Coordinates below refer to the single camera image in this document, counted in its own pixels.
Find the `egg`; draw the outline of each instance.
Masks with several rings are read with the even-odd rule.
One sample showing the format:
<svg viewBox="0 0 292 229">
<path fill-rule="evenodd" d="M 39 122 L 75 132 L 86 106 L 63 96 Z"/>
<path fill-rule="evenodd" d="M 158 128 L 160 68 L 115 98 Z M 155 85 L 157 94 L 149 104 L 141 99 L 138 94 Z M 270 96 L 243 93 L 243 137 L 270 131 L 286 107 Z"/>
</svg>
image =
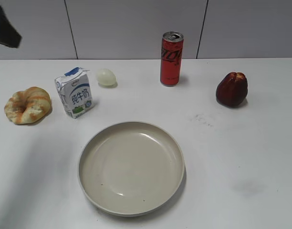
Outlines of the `egg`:
<svg viewBox="0 0 292 229">
<path fill-rule="evenodd" d="M 100 86 L 109 87 L 116 85 L 116 77 L 114 73 L 106 68 L 97 71 L 96 79 Z"/>
</svg>

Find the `plate rim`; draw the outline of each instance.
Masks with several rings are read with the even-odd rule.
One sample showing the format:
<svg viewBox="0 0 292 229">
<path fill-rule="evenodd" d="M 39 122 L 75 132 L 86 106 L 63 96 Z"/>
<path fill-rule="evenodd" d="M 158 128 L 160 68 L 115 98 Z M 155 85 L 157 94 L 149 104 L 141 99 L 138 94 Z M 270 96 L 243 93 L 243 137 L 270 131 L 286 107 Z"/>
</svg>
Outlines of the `plate rim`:
<svg viewBox="0 0 292 229">
<path fill-rule="evenodd" d="M 79 168 L 80 168 L 80 163 L 81 163 L 81 160 L 82 160 L 82 156 L 84 155 L 84 151 L 86 149 L 86 147 L 89 145 L 89 143 L 98 135 L 100 134 L 101 132 L 105 131 L 106 129 L 108 128 L 111 128 L 113 126 L 116 126 L 116 125 L 120 125 L 120 124 L 126 124 L 126 123 L 142 123 L 142 124 L 146 124 L 146 125 L 151 125 L 151 126 L 154 126 L 158 129 L 160 129 L 161 131 L 163 131 L 164 133 L 166 133 L 173 141 L 174 143 L 177 145 L 177 148 L 179 149 L 179 152 L 180 152 L 180 158 L 181 158 L 181 164 L 182 164 L 182 171 L 181 171 L 181 176 L 180 176 L 180 179 L 179 179 L 179 182 L 176 186 L 176 188 L 174 189 L 173 193 L 170 195 L 170 197 L 168 197 L 168 199 L 163 202 L 163 203 L 160 203 L 158 206 L 148 210 L 148 211 L 142 211 L 142 212 L 137 212 L 137 213 L 130 213 L 130 214 L 126 214 L 126 213 L 122 213 L 122 212 L 118 212 L 118 211 L 113 211 L 113 210 L 109 210 L 99 204 L 97 204 L 94 200 L 92 200 L 89 195 L 86 193 L 83 185 L 82 185 L 82 182 L 81 182 L 81 179 L 80 179 L 80 172 L 79 172 Z M 175 138 L 169 133 L 167 132 L 165 129 L 157 126 L 157 125 L 154 125 L 154 124 L 151 124 L 151 123 L 148 123 L 148 122 L 144 122 L 144 121 L 124 121 L 124 122 L 119 122 L 119 123 L 115 123 L 115 124 L 112 124 L 108 127 L 105 127 L 103 129 L 101 129 L 100 131 L 98 131 L 95 135 L 93 135 L 89 140 L 88 142 L 84 145 L 81 153 L 80 153 L 80 156 L 79 156 L 79 159 L 78 159 L 78 166 L 77 166 L 77 175 L 78 175 L 78 181 L 79 181 L 79 185 L 80 185 L 80 188 L 83 190 L 83 193 L 85 195 L 85 197 L 97 208 L 101 209 L 102 211 L 104 212 L 107 212 L 109 214 L 112 214 L 112 215 L 115 215 L 115 216 L 121 216 L 121 217 L 136 217 L 136 216 L 142 216 L 142 215 L 145 215 L 145 214 L 148 214 L 150 212 L 153 212 L 155 210 L 157 210 L 158 208 L 160 208 L 161 206 L 163 206 L 164 204 L 166 204 L 173 196 L 174 194 L 178 191 L 181 183 L 182 183 L 182 180 L 183 180 L 183 177 L 184 177 L 184 173 L 185 173 L 185 162 L 184 162 L 184 157 L 183 157 L 183 153 L 182 153 L 182 150 L 180 148 L 180 145 L 178 144 L 178 142 L 175 140 Z"/>
</svg>

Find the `tile grout line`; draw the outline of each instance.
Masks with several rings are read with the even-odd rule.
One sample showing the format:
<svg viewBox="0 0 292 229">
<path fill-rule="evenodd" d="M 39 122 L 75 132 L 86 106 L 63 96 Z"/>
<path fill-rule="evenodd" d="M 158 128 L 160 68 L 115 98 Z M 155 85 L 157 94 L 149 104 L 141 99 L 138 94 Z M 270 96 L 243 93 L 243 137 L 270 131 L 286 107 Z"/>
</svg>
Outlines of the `tile grout line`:
<svg viewBox="0 0 292 229">
<path fill-rule="evenodd" d="M 207 4 L 206 4 L 206 6 L 205 6 L 205 11 L 204 11 L 204 16 L 203 16 L 203 22 L 202 22 L 202 28 L 201 28 L 201 32 L 200 32 L 200 37 L 199 37 L 199 43 L 198 43 L 198 49 L 197 49 L 196 59 L 198 59 L 198 54 L 199 54 L 199 48 L 200 48 L 201 39 L 202 39 L 202 33 L 203 33 L 204 22 L 205 22 L 205 18 L 206 18 L 207 11 L 208 11 L 208 5 L 209 5 L 209 0 L 207 0 Z"/>
<path fill-rule="evenodd" d="M 68 12 L 68 7 L 66 5 L 66 1 L 65 0 L 63 0 L 63 1 L 64 1 L 64 5 L 65 5 L 66 14 L 68 16 L 68 21 L 69 21 L 69 25 L 70 25 L 70 30 L 71 30 L 71 35 L 72 35 L 72 39 L 73 39 L 73 45 L 74 45 L 74 49 L 75 49 L 75 53 L 76 53 L 76 58 L 78 59 L 76 44 L 75 44 L 74 35 L 73 35 L 72 26 L 71 26 L 70 17 L 69 17 L 69 12 Z"/>
</svg>

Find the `can lid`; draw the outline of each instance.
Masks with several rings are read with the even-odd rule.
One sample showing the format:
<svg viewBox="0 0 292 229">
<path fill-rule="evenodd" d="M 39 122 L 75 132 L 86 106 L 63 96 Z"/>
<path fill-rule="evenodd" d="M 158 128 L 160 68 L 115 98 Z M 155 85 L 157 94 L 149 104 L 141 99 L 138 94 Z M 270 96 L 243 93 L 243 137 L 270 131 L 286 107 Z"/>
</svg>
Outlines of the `can lid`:
<svg viewBox="0 0 292 229">
<path fill-rule="evenodd" d="M 171 31 L 171 32 L 166 32 L 163 34 L 163 39 L 168 41 L 168 42 L 180 42 L 182 41 L 183 35 L 179 32 Z"/>
</svg>

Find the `white plate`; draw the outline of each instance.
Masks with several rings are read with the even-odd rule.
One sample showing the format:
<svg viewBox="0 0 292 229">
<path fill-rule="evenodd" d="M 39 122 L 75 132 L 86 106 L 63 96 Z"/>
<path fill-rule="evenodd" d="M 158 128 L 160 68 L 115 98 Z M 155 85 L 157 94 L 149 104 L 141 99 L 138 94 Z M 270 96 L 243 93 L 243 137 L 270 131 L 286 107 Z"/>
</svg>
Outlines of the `white plate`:
<svg viewBox="0 0 292 229">
<path fill-rule="evenodd" d="M 161 128 L 142 122 L 113 125 L 95 135 L 80 157 L 87 198 L 118 216 L 140 216 L 169 200 L 185 165 L 179 145 Z"/>
</svg>

